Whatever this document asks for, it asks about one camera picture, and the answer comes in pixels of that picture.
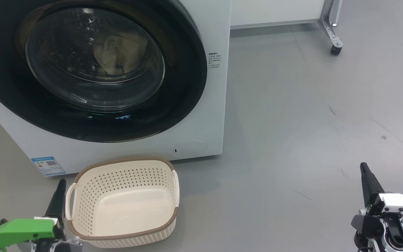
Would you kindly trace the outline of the cream perforated laundry basket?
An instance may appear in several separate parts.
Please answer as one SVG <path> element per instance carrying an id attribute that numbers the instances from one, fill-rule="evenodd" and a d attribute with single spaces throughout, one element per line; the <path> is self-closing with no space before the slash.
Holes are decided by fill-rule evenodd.
<path id="1" fill-rule="evenodd" d="M 161 157 L 136 157 L 93 164 L 81 171 L 65 195 L 72 234 L 102 249 L 146 245 L 168 238 L 179 212 L 179 179 Z"/>

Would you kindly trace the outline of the blue energy label sticker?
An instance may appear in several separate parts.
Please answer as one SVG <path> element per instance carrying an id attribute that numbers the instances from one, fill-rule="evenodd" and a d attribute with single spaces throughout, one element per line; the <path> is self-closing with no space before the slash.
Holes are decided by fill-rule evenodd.
<path id="1" fill-rule="evenodd" d="M 59 163 L 52 156 L 32 158 L 31 161 L 45 177 L 66 174 L 64 169 L 62 169 Z"/>

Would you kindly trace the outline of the white Hisense washing machine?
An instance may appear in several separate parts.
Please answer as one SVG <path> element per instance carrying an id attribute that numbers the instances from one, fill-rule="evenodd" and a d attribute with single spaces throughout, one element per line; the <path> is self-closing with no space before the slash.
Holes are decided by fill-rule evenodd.
<path id="1" fill-rule="evenodd" d="M 179 160 L 173 147 L 189 140 L 207 145 L 204 156 L 222 153 L 232 0 L 179 1 L 195 20 L 206 51 L 206 86 L 194 109 L 172 128 L 144 139 L 87 142 L 29 124 L 0 103 L 0 124 L 30 160 L 52 156 L 66 174 L 74 174 L 91 164 L 126 157 Z"/>

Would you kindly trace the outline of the black round washing machine door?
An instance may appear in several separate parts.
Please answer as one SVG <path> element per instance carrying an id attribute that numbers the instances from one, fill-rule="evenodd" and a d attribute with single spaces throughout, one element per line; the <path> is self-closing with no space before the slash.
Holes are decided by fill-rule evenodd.
<path id="1" fill-rule="evenodd" d="M 25 45 L 46 16 L 69 8 L 104 9 L 143 28 L 161 50 L 166 72 L 158 91 L 126 110 L 90 111 L 59 99 L 35 78 Z M 87 142 L 127 142 L 164 132 L 196 106 L 207 59 L 195 20 L 179 0 L 0 0 L 0 103 L 45 131 Z"/>

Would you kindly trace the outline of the metal partition foot with caster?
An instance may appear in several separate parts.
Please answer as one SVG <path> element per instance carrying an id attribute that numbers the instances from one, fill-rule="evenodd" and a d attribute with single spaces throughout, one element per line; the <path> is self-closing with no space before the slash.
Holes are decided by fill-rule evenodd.
<path id="1" fill-rule="evenodd" d="M 332 43 L 330 53 L 334 56 L 338 56 L 343 48 L 341 39 L 334 31 L 334 27 L 336 27 L 337 24 L 341 3 L 342 0 L 325 0 L 320 13 L 320 18 L 318 19 L 319 26 Z"/>

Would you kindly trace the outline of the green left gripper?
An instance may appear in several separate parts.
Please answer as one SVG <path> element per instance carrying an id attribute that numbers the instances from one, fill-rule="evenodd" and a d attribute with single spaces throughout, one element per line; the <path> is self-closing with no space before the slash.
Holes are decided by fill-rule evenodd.
<path id="1" fill-rule="evenodd" d="M 66 240 L 63 225 L 66 180 L 59 180 L 45 217 L 18 218 L 0 226 L 0 252 L 20 245 L 24 252 L 83 252 L 79 239 Z"/>

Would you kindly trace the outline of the steel washing machine drum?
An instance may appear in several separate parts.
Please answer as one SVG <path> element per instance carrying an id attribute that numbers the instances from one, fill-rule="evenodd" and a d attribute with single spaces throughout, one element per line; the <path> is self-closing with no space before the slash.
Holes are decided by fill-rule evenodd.
<path id="1" fill-rule="evenodd" d="M 94 57 L 99 34 L 137 33 L 148 39 L 139 67 L 108 75 Z M 90 111 L 126 110 L 140 105 L 161 87 L 166 68 L 153 38 L 125 16 L 96 8 L 56 11 L 31 30 L 25 45 L 35 78 L 59 99 Z"/>

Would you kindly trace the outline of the pale yellow blue-trimmed garment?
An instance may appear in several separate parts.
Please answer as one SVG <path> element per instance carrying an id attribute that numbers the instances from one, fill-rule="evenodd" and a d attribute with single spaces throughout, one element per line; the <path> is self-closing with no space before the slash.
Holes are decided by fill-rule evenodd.
<path id="1" fill-rule="evenodd" d="M 94 57 L 108 75 L 122 75 L 141 64 L 148 39 L 137 33 L 99 34 L 93 45 Z"/>

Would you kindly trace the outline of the white wheeled partition panel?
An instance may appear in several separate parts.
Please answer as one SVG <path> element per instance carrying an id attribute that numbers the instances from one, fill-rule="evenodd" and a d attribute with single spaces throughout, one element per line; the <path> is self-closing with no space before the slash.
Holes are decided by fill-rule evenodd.
<path id="1" fill-rule="evenodd" d="M 325 0 L 232 0 L 231 29 L 315 23 Z"/>

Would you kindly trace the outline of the round filter cover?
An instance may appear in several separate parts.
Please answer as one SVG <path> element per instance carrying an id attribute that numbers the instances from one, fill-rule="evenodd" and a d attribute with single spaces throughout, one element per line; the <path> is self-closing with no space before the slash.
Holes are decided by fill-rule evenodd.
<path id="1" fill-rule="evenodd" d="M 181 159 L 202 157 L 206 150 L 207 145 L 203 141 L 198 140 L 180 142 L 173 147 L 174 155 Z"/>

